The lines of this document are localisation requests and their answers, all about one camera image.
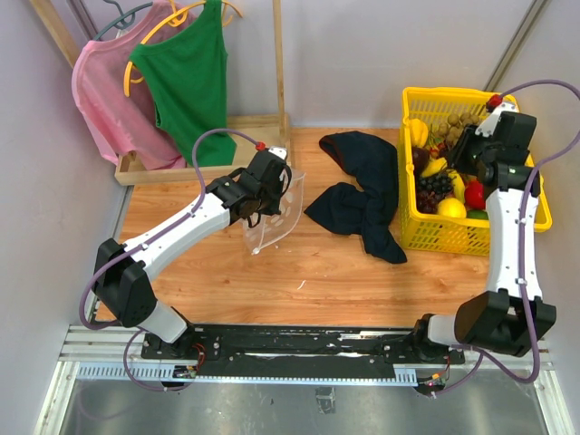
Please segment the brown longan fruit bunch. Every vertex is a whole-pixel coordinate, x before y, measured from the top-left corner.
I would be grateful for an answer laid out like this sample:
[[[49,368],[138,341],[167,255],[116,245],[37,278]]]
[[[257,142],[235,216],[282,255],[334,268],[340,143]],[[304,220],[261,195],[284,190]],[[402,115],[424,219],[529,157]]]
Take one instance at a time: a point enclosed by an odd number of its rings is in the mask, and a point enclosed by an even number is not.
[[[480,117],[474,113],[463,112],[460,115],[452,113],[434,128],[433,134],[436,140],[442,141],[448,147],[453,147],[467,126],[479,125],[480,122]]]

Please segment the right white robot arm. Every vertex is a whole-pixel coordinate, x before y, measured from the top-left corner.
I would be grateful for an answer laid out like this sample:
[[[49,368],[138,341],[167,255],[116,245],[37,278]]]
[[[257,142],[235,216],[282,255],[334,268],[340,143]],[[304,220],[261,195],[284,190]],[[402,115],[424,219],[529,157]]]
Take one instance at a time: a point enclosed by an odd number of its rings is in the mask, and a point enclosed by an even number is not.
[[[432,362],[454,345],[522,357],[556,322],[556,308],[544,303],[536,271],[541,181],[538,169],[527,165],[536,126],[535,117],[501,103],[479,126],[467,126],[447,157],[452,168],[483,185],[488,278],[484,292],[454,315],[426,314],[416,322],[410,343],[420,362]]]

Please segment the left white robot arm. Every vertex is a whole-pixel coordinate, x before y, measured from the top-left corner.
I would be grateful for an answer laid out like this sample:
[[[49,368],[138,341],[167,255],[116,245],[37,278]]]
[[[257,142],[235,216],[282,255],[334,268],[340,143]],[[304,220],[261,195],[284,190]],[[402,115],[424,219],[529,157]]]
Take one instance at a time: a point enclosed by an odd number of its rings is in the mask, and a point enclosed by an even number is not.
[[[172,357],[188,356],[194,336],[187,320],[162,303],[152,281],[202,239],[239,221],[255,227],[280,214],[292,179],[287,153],[279,147],[256,153],[249,165],[212,181],[187,207],[149,232],[119,244],[109,239],[98,250],[92,290],[120,325],[154,334]]]

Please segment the clear zip top bag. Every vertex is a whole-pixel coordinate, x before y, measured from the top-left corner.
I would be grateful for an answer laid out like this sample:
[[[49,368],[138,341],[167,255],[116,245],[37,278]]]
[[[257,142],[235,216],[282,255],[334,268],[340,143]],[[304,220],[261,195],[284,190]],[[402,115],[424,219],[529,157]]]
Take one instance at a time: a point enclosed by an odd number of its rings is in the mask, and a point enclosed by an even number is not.
[[[262,216],[260,222],[252,228],[246,221],[243,222],[243,238],[251,255],[257,255],[264,248],[275,245],[294,230],[302,216],[304,184],[305,173],[292,169],[289,188],[280,200],[280,213]]]

